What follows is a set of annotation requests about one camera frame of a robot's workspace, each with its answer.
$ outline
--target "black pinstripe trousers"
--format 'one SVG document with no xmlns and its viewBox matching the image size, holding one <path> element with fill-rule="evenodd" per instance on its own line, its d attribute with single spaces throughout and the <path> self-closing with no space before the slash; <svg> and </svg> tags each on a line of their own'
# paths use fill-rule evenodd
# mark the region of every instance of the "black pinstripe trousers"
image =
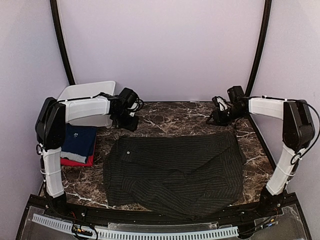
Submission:
<svg viewBox="0 0 320 240">
<path fill-rule="evenodd" d="M 103 166 L 108 204 L 139 203 L 179 219 L 215 213 L 239 198 L 245 158 L 230 132 L 122 137 Z"/>
</svg>

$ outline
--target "white plastic bin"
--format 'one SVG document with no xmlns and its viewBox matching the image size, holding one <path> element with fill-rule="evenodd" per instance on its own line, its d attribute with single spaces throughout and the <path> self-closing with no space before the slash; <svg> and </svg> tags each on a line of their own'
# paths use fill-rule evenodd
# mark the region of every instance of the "white plastic bin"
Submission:
<svg viewBox="0 0 320 240">
<path fill-rule="evenodd" d="M 115 81 L 101 81 L 94 83 L 71 85 L 67 86 L 62 91 L 58 100 L 92 97 L 101 92 L 114 95 L 115 87 Z M 109 115 L 88 116 L 81 119 L 72 120 L 70 121 L 70 124 L 77 126 L 96 126 L 110 128 L 112 126 L 112 120 L 110 119 Z"/>
</svg>

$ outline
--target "black frame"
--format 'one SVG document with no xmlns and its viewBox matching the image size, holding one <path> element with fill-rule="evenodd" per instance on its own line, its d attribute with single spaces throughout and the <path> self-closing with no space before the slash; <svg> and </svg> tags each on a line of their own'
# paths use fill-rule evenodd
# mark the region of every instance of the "black frame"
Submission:
<svg viewBox="0 0 320 240">
<path fill-rule="evenodd" d="M 268 29 L 268 22 L 270 18 L 270 12 L 271 12 L 271 3 L 272 0 L 265 0 L 264 4 L 264 12 L 263 12 L 263 18 L 262 18 L 262 24 L 261 24 L 261 30 L 258 40 L 258 45 L 253 61 L 253 66 L 250 74 L 250 78 L 248 80 L 248 84 L 246 86 L 245 95 L 250 96 L 254 82 L 257 76 L 260 60 L 262 57 L 262 52 L 264 48 L 264 43 L 267 35 L 267 29 Z M 70 85 L 75 84 L 75 80 L 72 74 L 72 70 L 70 67 L 70 62 L 68 59 L 68 54 L 66 50 L 66 45 L 63 38 L 60 18 L 59 18 L 59 11 L 58 11 L 58 4 L 57 0 L 50 0 L 51 4 L 51 11 L 52 11 L 52 18 L 55 28 L 55 33 L 57 37 L 57 41 L 59 44 L 59 49 L 61 53 L 61 58 L 63 61 L 63 65 L 65 68 L 66 75 L 68 77 L 68 81 Z M 249 115 L 248 120 L 250 124 L 252 125 L 261 145 L 262 148 L 268 157 L 270 164 L 273 169 L 276 168 L 275 161 L 271 155 L 270 150 L 267 147 L 267 144 L 260 133 L 255 121 L 253 118 Z M 304 230 L 307 236 L 307 239 L 311 240 L 311 234 L 305 219 L 305 216 L 303 214 L 302 208 L 300 206 L 300 203 L 298 201 L 298 198 L 296 196 L 296 193 L 290 193 L 285 195 L 285 199 L 283 200 L 282 207 L 290 206 L 292 204 L 296 204 L 297 209 L 299 211 Z M 34 206 L 37 208 L 41 208 L 45 210 L 45 213 L 48 215 L 54 216 L 55 213 L 51 212 L 50 209 L 47 209 L 46 206 L 48 206 L 48 202 L 44 197 L 36 196 L 36 195 L 30 195 L 29 200 L 27 202 L 27 205 L 24 209 L 22 219 L 20 222 L 20 226 L 16 235 L 16 240 L 19 240 L 21 238 L 24 223 L 26 221 L 26 217 L 29 211 L 30 206 Z M 157 214 L 154 212 L 141 212 L 141 211 L 128 211 L 128 210 L 114 210 L 114 209 L 104 209 L 104 208 L 97 208 L 97 207 L 87 207 L 82 206 L 78 204 L 71 204 L 67 203 L 67 206 L 72 209 L 72 211 L 75 213 L 77 219 L 86 221 L 87 223 L 91 223 L 93 225 L 108 225 L 109 222 L 111 223 L 126 223 L 126 224 L 148 224 L 148 225 L 159 225 L 159 224 L 165 224 L 165 225 L 181 225 L 181 224 L 195 224 L 195 223 L 209 223 L 209 222 L 219 222 L 220 226 L 223 225 L 234 225 L 238 226 L 239 229 L 241 228 L 247 228 L 248 226 L 253 226 L 253 221 L 255 219 L 260 218 L 257 213 L 253 211 L 244 211 L 242 212 L 242 209 L 252 209 L 258 205 L 258 202 L 243 204 L 243 205 L 237 205 L 237 206 L 231 206 L 227 207 L 219 212 L 216 212 L 212 214 L 211 216 L 197 219 L 197 220 L 180 220 L 171 218 L 168 216 L 164 216 L 161 214 Z"/>
</svg>

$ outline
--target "white wall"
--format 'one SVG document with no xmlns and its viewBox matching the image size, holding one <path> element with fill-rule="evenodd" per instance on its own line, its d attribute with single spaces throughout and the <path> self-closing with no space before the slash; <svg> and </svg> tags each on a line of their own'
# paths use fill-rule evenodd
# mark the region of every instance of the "white wall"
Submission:
<svg viewBox="0 0 320 240">
<path fill-rule="evenodd" d="M 253 96 L 305 99 L 320 112 L 320 1 L 273 1 Z M 255 118 L 275 159 L 282 149 L 282 123 Z M 318 120 L 313 115 L 318 131 Z M 320 238 L 320 147 L 301 162 L 288 186 L 296 192 L 313 239 Z"/>
<path fill-rule="evenodd" d="M 264 0 L 60 0 L 78 83 L 113 80 L 145 101 L 210 101 L 247 85 Z"/>
<path fill-rule="evenodd" d="M 35 123 L 67 85 L 48 0 L 0 1 L 0 239 L 15 239 L 41 185 Z"/>
</svg>

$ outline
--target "marble tabletop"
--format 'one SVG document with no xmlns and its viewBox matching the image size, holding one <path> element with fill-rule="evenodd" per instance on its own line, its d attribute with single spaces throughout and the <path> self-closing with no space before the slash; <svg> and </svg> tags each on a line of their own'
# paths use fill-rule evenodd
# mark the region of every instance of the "marble tabletop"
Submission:
<svg viewBox="0 0 320 240">
<path fill-rule="evenodd" d="M 147 211 L 139 204 L 110 206 L 103 184 L 103 162 L 120 136 L 174 137 L 234 131 L 233 126 L 207 125 L 213 110 L 212 102 L 147 102 L 137 113 L 139 125 L 135 132 L 100 127 L 97 131 L 93 167 L 62 167 L 62 181 L 69 203 L 122 210 Z M 234 205 L 257 202 L 273 169 L 247 119 L 240 119 L 237 138 L 247 162 L 243 171 L 243 193 Z"/>
</svg>

